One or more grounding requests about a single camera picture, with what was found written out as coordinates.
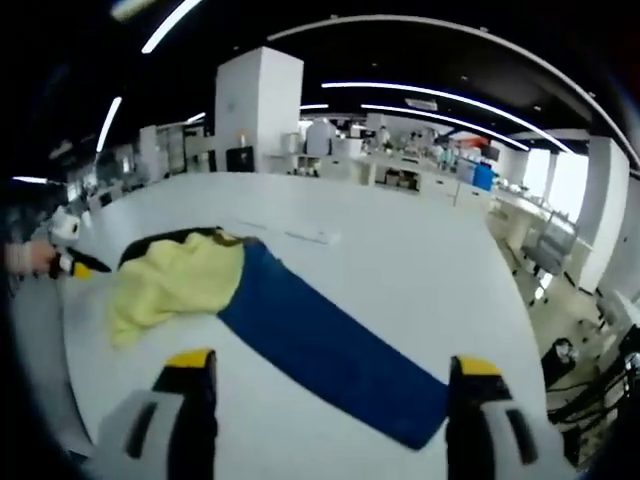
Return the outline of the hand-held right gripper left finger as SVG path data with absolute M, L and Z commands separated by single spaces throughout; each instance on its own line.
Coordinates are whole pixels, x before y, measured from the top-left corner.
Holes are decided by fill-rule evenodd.
M 149 390 L 135 390 L 99 427 L 98 479 L 212 479 L 218 422 L 216 354 L 169 358 Z

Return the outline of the person's left hand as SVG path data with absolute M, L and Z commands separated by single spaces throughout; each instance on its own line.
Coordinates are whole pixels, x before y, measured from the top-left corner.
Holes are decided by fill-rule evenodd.
M 56 254 L 56 249 L 47 240 L 32 240 L 30 245 L 32 271 L 37 274 L 48 274 Z

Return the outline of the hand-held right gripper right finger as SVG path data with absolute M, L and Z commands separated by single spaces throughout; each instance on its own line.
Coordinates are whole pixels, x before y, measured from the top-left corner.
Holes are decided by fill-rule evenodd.
M 564 479 L 559 431 L 516 401 L 500 370 L 470 356 L 451 360 L 446 426 L 450 479 Z

